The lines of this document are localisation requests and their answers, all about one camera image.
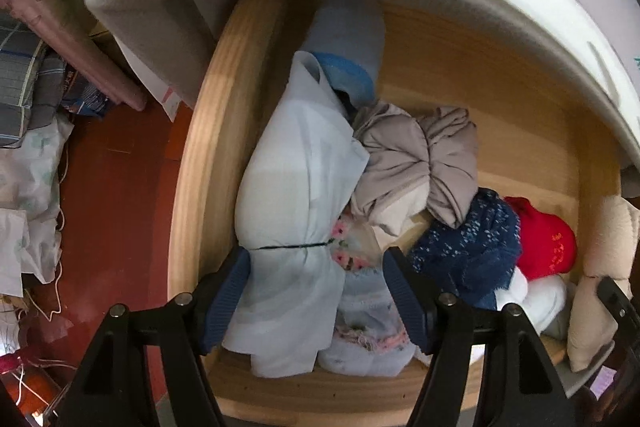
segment beige cloth bundle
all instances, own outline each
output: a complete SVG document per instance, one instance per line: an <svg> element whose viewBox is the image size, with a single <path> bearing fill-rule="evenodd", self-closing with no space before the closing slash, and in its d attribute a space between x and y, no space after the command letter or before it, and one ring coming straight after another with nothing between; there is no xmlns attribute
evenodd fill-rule
<svg viewBox="0 0 640 427"><path fill-rule="evenodd" d="M608 275L627 297L631 297L629 276L639 230L640 210L620 196L603 198L591 242L584 254L583 276L575 293L569 322L567 354L572 371L587 368L618 329L598 299L596 290L600 280Z"/></svg>
<svg viewBox="0 0 640 427"><path fill-rule="evenodd" d="M462 224L478 190L478 138L468 110L438 107L416 119L378 102L358 113L354 137L370 154L351 198L355 216L394 236L425 208L450 227Z"/></svg>

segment blue patterned package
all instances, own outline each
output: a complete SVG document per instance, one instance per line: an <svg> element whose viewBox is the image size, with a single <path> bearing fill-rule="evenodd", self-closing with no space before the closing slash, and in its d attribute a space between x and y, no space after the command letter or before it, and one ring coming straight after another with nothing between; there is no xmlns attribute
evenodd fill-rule
<svg viewBox="0 0 640 427"><path fill-rule="evenodd" d="M518 216L496 192L480 188L462 226L451 229L434 220L408 257L443 291L495 310L494 290L509 286L521 252Z"/></svg>

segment red cloth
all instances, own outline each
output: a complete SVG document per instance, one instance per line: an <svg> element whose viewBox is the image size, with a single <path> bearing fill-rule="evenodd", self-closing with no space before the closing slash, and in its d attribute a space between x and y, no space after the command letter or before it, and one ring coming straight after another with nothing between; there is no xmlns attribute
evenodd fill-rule
<svg viewBox="0 0 640 427"><path fill-rule="evenodd" d="M536 210L527 198L504 198L520 218L522 255L516 265L528 280L565 273L575 263L575 234L553 214Z"/></svg>

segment taupe folded garment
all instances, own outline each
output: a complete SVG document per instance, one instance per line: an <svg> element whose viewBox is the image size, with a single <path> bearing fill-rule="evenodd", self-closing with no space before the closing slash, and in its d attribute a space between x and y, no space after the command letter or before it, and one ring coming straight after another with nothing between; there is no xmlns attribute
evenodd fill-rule
<svg viewBox="0 0 640 427"><path fill-rule="evenodd" d="M378 102L358 112L354 129L370 154L351 197L355 216L395 236L425 208L450 227L462 224L478 190L478 138L466 109L438 107L415 119Z"/></svg>

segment gray checkered cloth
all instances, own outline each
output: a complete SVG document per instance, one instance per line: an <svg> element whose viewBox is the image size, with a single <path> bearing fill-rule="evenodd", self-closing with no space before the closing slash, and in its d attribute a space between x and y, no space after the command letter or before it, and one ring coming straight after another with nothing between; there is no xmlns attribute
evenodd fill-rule
<svg viewBox="0 0 640 427"><path fill-rule="evenodd" d="M25 24L0 11L0 147L19 146L27 131L33 86L46 50Z"/></svg>

